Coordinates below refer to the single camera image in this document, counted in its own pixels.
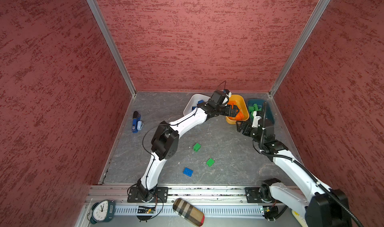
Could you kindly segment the orange lego stack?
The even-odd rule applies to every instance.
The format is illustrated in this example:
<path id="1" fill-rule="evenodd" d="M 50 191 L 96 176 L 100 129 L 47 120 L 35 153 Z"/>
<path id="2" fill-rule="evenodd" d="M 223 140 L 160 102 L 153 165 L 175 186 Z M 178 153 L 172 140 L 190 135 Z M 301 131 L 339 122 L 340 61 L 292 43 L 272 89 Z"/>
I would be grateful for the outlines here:
<path id="1" fill-rule="evenodd" d="M 235 120 L 236 121 L 241 121 L 241 120 L 243 120 L 244 119 L 244 114 L 242 113 L 242 112 L 239 112 L 237 115 L 236 115 L 236 117 L 235 117 Z"/>

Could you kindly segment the green lego small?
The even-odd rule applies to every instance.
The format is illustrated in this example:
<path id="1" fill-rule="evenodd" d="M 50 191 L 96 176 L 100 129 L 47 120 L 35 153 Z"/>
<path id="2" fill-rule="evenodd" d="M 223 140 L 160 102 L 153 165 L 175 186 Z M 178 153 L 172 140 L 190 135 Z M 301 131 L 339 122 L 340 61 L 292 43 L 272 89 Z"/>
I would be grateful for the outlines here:
<path id="1" fill-rule="evenodd" d="M 251 106 L 248 106 L 248 111 L 249 111 L 249 113 L 253 113 L 253 112 L 258 112 L 258 111 L 260 111 L 261 110 L 261 108 L 257 105 L 257 104 L 253 104 L 253 105 L 251 105 Z"/>

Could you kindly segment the green lego lowest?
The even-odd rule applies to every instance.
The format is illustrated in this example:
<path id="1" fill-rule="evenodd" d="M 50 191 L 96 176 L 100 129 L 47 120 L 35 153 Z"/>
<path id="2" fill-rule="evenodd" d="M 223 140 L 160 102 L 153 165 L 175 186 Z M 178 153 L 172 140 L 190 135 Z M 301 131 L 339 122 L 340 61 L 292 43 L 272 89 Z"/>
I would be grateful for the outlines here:
<path id="1" fill-rule="evenodd" d="M 209 167 L 211 167 L 214 163 L 215 163 L 215 161 L 214 161 L 212 158 L 210 158 L 210 159 L 206 162 L 206 164 L 207 164 Z"/>

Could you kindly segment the green lego large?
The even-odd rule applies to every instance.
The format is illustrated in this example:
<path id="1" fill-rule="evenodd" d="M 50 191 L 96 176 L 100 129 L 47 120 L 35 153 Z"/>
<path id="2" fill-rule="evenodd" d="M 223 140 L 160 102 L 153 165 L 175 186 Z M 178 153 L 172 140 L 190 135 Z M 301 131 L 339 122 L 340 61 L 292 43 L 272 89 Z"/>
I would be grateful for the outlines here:
<path id="1" fill-rule="evenodd" d="M 199 143 L 196 143 L 194 146 L 193 146 L 193 150 L 195 151 L 195 152 L 198 152 L 200 149 L 201 149 L 201 145 L 199 144 Z"/>

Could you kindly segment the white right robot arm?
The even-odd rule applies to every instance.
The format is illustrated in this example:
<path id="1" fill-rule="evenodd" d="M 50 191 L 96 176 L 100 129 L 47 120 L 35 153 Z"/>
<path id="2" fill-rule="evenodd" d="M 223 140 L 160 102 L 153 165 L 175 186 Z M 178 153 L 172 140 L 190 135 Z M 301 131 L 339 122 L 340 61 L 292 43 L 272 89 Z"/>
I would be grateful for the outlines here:
<path id="1" fill-rule="evenodd" d="M 268 179 L 259 191 L 264 202 L 280 201 L 303 218 L 308 227 L 352 226 L 347 196 L 324 184 L 297 161 L 288 147 L 276 139 L 271 121 L 259 120 L 255 128 L 243 121 L 236 126 L 239 133 L 258 145 L 256 151 L 280 167 L 301 191 L 293 191 L 276 178 Z"/>

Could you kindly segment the teal plastic bin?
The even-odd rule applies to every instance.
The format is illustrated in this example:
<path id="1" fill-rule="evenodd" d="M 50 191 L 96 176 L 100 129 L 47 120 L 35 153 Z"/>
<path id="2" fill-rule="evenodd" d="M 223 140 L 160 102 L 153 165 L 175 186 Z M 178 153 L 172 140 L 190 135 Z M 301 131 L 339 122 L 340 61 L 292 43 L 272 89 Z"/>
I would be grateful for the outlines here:
<path id="1" fill-rule="evenodd" d="M 264 102 L 266 102 L 266 100 L 262 100 L 262 99 L 249 99 L 247 101 L 247 106 L 248 106 L 248 111 L 250 113 L 250 120 L 251 122 L 253 122 L 253 119 L 254 119 L 254 116 L 253 116 L 253 107 L 254 105 L 257 105 L 259 109 L 262 108 Z M 274 115 L 272 113 L 272 110 L 270 108 L 270 105 L 267 104 L 267 112 L 266 112 L 266 118 L 268 120 L 270 120 L 273 124 L 275 123 L 275 119 L 274 119 Z"/>

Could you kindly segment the small light blue stapler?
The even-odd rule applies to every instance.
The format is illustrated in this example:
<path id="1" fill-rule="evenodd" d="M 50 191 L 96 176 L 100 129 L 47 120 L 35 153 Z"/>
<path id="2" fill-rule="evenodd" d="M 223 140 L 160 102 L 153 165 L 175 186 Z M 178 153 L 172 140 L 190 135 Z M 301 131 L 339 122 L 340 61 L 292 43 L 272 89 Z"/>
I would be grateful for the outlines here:
<path id="1" fill-rule="evenodd" d="M 137 122 L 137 130 L 138 130 L 138 131 L 141 131 L 141 130 L 142 130 L 142 127 L 143 127 L 143 122 L 142 122 L 142 121 L 138 121 L 138 122 Z"/>

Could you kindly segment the large blue stapler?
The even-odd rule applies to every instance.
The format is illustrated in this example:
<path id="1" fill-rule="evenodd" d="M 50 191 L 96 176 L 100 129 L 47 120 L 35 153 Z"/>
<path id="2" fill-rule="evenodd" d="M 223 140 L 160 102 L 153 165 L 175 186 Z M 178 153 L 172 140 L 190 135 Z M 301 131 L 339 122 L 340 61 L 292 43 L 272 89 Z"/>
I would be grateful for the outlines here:
<path id="1" fill-rule="evenodd" d="M 141 115 L 139 114 L 138 111 L 134 111 L 133 113 L 133 124 L 132 124 L 132 132 L 137 133 L 137 122 L 141 121 Z"/>

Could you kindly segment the plaid glasses case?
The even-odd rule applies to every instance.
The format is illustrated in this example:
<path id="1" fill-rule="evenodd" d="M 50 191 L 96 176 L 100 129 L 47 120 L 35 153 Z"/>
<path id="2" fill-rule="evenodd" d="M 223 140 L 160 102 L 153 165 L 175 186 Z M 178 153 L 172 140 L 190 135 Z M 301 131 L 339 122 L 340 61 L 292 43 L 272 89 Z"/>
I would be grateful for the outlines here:
<path id="1" fill-rule="evenodd" d="M 182 198 L 174 201 L 173 210 L 196 227 L 201 227 L 204 224 L 205 214 Z"/>

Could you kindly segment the yellow calculator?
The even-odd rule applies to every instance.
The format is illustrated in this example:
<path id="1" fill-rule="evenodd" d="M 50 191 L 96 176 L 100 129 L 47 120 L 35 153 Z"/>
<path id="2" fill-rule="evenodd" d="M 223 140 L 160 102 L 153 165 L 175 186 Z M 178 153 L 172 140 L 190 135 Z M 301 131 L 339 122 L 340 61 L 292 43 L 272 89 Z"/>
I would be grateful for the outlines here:
<path id="1" fill-rule="evenodd" d="M 295 217 L 295 219 L 298 221 L 298 223 L 302 227 L 308 227 L 306 220 L 302 216 L 300 216 L 297 212 L 292 210 L 292 215 Z"/>

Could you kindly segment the green analog clock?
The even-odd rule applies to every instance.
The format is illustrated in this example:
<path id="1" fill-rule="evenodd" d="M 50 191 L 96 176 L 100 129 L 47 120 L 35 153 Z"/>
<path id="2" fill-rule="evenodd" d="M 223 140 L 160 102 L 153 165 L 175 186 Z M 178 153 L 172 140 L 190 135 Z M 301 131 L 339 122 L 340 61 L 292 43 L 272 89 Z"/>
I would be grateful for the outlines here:
<path id="1" fill-rule="evenodd" d="M 97 223 L 110 222 L 115 216 L 116 202 L 113 200 L 103 200 L 95 203 L 91 207 L 90 223 L 95 225 Z"/>

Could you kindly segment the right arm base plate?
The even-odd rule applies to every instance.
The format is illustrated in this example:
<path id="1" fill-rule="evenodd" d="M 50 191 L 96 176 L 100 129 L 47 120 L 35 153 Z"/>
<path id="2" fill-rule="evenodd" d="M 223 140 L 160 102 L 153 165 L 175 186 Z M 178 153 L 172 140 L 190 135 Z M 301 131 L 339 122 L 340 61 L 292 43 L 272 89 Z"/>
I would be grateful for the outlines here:
<path id="1" fill-rule="evenodd" d="M 271 202 L 265 202 L 261 199 L 261 195 L 259 193 L 259 187 L 246 187 L 245 188 L 245 197 L 248 204 L 258 204 L 258 205 L 267 205 L 272 206 L 273 204 L 278 206 L 284 206 L 284 204 L 280 201 L 272 200 Z"/>

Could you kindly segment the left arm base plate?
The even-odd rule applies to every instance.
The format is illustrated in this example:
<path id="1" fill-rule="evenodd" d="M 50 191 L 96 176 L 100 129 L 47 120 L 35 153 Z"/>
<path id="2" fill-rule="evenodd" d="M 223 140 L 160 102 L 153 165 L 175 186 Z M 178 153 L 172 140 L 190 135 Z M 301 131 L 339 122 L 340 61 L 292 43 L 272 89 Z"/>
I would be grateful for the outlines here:
<path id="1" fill-rule="evenodd" d="M 151 191 L 141 190 L 134 186 L 129 189 L 127 202 L 128 203 L 155 203 L 156 201 L 166 203 L 168 199 L 168 187 L 156 187 Z"/>

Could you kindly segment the aluminium corner post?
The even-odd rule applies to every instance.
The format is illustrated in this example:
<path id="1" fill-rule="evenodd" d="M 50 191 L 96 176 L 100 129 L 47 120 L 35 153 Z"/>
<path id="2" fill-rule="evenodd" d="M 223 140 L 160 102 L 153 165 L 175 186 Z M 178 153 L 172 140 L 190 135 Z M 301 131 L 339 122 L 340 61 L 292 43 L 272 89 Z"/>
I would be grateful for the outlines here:
<path id="1" fill-rule="evenodd" d="M 319 0 L 316 4 L 309 20 L 307 21 L 302 33 L 300 34 L 291 54 L 289 55 L 287 61 L 285 62 L 281 72 L 279 73 L 275 83 L 273 84 L 271 90 L 269 91 L 269 95 L 271 98 L 274 97 L 274 95 L 277 93 L 280 85 L 282 84 L 284 78 L 288 74 L 289 70 L 293 66 L 296 58 L 298 57 L 299 53 L 301 52 L 302 48 L 305 46 L 308 38 L 310 37 L 311 33 L 315 29 L 317 23 L 319 22 L 320 18 L 322 17 L 324 11 L 326 10 L 327 6 L 329 5 L 331 0 Z"/>
<path id="2" fill-rule="evenodd" d="M 113 39 L 113 36 L 108 28 L 108 25 L 105 21 L 105 18 L 103 17 L 103 14 L 101 12 L 101 9 L 97 3 L 97 0 L 86 0 L 90 9 L 91 9 L 91 12 L 99 26 L 99 29 L 101 30 L 102 34 L 103 34 L 103 37 L 111 51 L 111 54 L 125 80 L 125 83 L 127 85 L 127 87 L 129 88 L 130 90 L 130 93 L 131 95 L 135 98 L 136 95 L 137 95 L 137 90 L 133 84 L 133 81 L 128 73 L 128 70 L 126 68 L 126 65 L 123 61 L 123 58 L 118 50 L 118 47 Z"/>

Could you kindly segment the aluminium corner post left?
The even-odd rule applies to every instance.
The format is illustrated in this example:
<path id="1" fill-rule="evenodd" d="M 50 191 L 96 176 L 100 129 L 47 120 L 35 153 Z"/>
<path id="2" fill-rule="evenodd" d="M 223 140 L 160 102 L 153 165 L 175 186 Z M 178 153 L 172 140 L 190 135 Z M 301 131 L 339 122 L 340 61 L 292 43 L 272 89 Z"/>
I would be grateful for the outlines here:
<path id="1" fill-rule="evenodd" d="M 108 25 L 105 21 L 105 18 L 103 17 L 103 14 L 101 12 L 101 9 L 97 3 L 97 0 L 86 0 L 90 9 L 91 9 L 91 12 L 99 26 L 99 29 L 101 30 L 102 34 L 103 34 L 103 37 L 111 51 L 111 54 L 125 80 L 125 83 L 127 85 L 127 87 L 129 88 L 130 90 L 130 93 L 131 95 L 135 98 L 136 95 L 137 95 L 137 90 L 133 84 L 133 81 L 128 73 L 128 70 L 126 68 L 126 65 L 123 61 L 123 58 L 118 50 L 118 47 L 113 39 L 113 36 L 108 28 Z"/>

